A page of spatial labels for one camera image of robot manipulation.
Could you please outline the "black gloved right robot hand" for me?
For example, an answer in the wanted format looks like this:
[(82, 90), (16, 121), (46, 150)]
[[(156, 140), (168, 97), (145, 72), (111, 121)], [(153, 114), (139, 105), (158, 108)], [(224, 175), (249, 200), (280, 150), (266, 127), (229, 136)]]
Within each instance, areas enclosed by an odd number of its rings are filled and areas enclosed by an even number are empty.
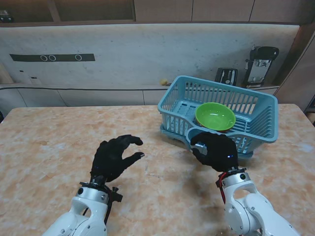
[(192, 153), (196, 159), (206, 166), (212, 167), (217, 172), (227, 172), (238, 169), (238, 152), (234, 141), (224, 134), (212, 134), (202, 132), (194, 136), (190, 144), (203, 143), (207, 148), (207, 154), (202, 154), (196, 148), (192, 148)]

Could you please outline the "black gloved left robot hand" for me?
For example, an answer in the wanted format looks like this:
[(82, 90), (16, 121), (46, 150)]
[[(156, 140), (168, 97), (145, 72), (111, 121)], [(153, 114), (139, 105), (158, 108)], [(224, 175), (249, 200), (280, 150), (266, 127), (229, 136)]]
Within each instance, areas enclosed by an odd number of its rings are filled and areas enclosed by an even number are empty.
[(109, 141), (103, 141), (94, 155), (91, 177), (104, 177), (107, 182), (117, 179), (127, 168), (140, 160), (144, 153), (136, 152), (123, 159), (123, 152), (129, 145), (143, 145), (139, 137), (122, 135)]

